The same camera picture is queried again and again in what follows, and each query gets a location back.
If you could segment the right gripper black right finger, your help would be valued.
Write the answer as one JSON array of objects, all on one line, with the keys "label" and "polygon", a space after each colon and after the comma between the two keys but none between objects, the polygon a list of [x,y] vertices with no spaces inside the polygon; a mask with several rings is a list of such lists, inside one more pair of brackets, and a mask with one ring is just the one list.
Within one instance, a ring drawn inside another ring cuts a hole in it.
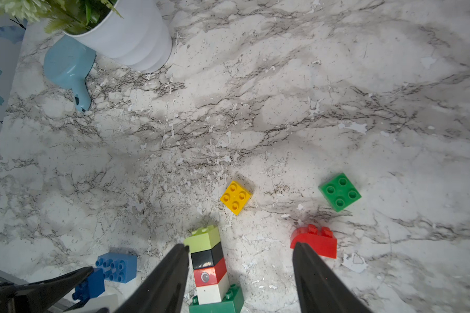
[{"label": "right gripper black right finger", "polygon": [[295,245],[292,263],[302,312],[371,313],[307,243]]}]

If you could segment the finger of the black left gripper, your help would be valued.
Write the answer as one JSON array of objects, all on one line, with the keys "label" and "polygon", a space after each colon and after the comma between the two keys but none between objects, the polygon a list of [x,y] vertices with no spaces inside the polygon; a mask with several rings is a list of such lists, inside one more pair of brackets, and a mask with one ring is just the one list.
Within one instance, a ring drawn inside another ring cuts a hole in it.
[{"label": "finger of the black left gripper", "polygon": [[30,284],[0,282],[0,312],[46,312],[92,273],[92,267],[83,267]]}]

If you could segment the light blue lego brick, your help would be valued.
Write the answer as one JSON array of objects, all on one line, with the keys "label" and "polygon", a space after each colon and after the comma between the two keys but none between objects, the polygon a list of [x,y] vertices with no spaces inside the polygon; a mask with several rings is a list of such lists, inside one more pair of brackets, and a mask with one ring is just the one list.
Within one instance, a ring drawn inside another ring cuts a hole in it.
[{"label": "light blue lego brick", "polygon": [[103,270],[104,280],[127,284],[137,277],[135,255],[109,252],[97,257],[95,267]]}]

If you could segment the cream lego brick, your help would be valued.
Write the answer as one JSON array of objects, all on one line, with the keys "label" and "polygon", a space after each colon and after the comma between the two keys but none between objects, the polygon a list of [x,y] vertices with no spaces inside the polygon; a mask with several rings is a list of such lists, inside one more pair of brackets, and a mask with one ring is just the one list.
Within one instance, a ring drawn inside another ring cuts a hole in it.
[{"label": "cream lego brick", "polygon": [[218,284],[197,287],[199,305],[220,303],[230,288],[228,275],[225,274]]}]

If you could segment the black lego brick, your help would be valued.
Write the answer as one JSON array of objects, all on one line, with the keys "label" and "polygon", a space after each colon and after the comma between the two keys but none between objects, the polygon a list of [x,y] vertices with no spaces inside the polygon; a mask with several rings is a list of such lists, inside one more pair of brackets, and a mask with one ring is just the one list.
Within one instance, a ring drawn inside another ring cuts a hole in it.
[{"label": "black lego brick", "polygon": [[216,266],[224,258],[222,244],[219,242],[210,250],[191,253],[193,269]]}]

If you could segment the lime green lego brick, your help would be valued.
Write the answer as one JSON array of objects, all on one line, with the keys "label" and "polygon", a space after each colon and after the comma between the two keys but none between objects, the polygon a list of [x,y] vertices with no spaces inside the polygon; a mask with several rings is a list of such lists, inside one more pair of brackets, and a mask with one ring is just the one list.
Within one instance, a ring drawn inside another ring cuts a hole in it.
[{"label": "lime green lego brick", "polygon": [[184,240],[184,245],[189,247],[190,253],[196,253],[211,250],[220,241],[218,227],[209,225],[192,232],[192,235]]}]

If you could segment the green lego base brick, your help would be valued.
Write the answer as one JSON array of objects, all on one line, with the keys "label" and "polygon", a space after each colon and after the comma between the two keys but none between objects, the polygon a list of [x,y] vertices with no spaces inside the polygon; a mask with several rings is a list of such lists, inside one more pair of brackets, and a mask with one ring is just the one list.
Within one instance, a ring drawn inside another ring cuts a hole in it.
[{"label": "green lego base brick", "polygon": [[193,297],[189,305],[190,313],[241,313],[244,306],[244,295],[242,288],[232,284],[225,294],[222,302],[200,305],[198,297]]}]

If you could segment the red lego brick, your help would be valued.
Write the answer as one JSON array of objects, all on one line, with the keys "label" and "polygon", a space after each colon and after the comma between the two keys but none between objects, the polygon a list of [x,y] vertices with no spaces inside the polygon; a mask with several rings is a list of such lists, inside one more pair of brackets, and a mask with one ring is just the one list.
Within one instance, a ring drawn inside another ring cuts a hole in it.
[{"label": "red lego brick", "polygon": [[196,287],[204,287],[219,284],[227,274],[225,259],[222,258],[215,266],[194,270]]}]

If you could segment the small red lego piece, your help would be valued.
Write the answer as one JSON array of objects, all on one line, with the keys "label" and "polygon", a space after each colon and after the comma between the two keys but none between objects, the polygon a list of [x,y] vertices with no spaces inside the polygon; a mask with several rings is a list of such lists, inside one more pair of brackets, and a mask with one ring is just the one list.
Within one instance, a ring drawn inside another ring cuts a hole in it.
[{"label": "small red lego piece", "polygon": [[291,249],[294,249],[297,243],[307,243],[320,256],[337,258],[338,240],[330,228],[317,228],[313,224],[297,228],[291,235]]}]

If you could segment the dark blue lego brick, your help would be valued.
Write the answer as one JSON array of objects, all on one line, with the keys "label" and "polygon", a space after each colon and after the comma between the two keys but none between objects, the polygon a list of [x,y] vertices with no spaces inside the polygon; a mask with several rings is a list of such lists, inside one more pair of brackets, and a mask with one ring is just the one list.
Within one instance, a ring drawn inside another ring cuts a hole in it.
[{"label": "dark blue lego brick", "polygon": [[88,301],[104,293],[104,274],[101,268],[95,268],[93,273],[75,288],[72,295],[74,301]]}]

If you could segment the small green lego brick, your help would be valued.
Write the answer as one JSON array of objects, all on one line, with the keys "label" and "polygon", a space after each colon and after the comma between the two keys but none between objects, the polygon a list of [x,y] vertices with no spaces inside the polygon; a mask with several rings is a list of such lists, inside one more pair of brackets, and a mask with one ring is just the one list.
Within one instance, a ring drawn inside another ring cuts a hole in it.
[{"label": "small green lego brick", "polygon": [[362,198],[359,191],[344,174],[338,174],[329,182],[319,186],[319,190],[337,213],[346,209]]}]

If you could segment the yellow lego brick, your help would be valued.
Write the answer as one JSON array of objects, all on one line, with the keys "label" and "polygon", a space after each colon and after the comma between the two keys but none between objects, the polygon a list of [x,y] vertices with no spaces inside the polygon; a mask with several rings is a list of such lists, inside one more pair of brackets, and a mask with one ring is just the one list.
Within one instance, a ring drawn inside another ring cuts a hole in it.
[{"label": "yellow lego brick", "polygon": [[247,189],[238,182],[232,181],[220,198],[220,201],[235,215],[239,215],[251,196],[252,193]]}]

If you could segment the white plant pot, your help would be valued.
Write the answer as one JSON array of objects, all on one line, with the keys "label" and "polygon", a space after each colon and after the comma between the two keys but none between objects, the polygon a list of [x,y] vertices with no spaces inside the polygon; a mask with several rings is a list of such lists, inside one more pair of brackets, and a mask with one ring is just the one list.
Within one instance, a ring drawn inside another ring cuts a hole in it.
[{"label": "white plant pot", "polygon": [[73,39],[143,73],[160,69],[172,52],[172,39],[152,0],[119,0],[94,29]]}]

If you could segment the artificial green plant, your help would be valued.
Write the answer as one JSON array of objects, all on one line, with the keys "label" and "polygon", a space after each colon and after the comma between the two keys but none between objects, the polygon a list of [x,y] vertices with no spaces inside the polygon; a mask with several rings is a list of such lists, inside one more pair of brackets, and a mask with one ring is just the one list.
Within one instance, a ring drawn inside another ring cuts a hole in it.
[{"label": "artificial green plant", "polygon": [[2,0],[0,15],[7,14],[17,23],[47,20],[47,33],[81,35],[96,28],[111,13],[121,16],[116,4],[109,0]]}]

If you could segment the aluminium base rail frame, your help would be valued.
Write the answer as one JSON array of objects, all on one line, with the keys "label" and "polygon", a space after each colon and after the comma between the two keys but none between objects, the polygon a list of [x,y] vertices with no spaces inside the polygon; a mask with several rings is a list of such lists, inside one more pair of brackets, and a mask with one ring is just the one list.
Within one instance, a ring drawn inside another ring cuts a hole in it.
[{"label": "aluminium base rail frame", "polygon": [[[0,283],[4,282],[18,285],[27,284],[27,281],[19,279],[13,275],[10,275],[0,270]],[[62,298],[56,304],[52,305],[47,310],[47,312],[64,312],[65,310],[69,309],[72,305],[74,305],[74,302],[72,300]]]}]

